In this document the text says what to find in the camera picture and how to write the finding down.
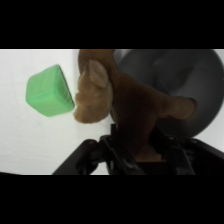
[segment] white wall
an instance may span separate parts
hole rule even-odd
[[[60,64],[70,91],[77,92],[78,49],[0,50],[0,171],[17,174],[52,174],[86,139],[110,133],[110,117],[94,125],[78,124],[73,112],[46,118],[25,102],[30,76]],[[116,53],[117,60],[129,51]],[[224,50],[217,49],[224,61]],[[224,110],[202,134],[204,142],[224,151]],[[97,173],[105,173],[101,167]]]

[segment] green cube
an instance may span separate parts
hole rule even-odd
[[[58,65],[29,79],[26,102],[46,117],[63,114],[74,109],[74,102]]]

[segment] green block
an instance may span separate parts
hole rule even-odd
[[[26,102],[46,117],[63,114],[74,109],[74,102],[58,65],[29,79]]]

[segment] gray disc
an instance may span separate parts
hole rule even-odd
[[[223,63],[211,49],[135,49],[119,64],[121,71],[171,96],[197,101],[197,112],[186,121],[158,120],[165,133],[192,138],[220,111],[224,98]]]

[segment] brown plush toy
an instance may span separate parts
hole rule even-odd
[[[196,105],[191,99],[170,97],[122,73],[114,51],[80,50],[75,119],[81,123],[99,122],[112,111],[119,143],[136,161],[157,161],[160,156],[148,144],[157,119],[188,119]]]

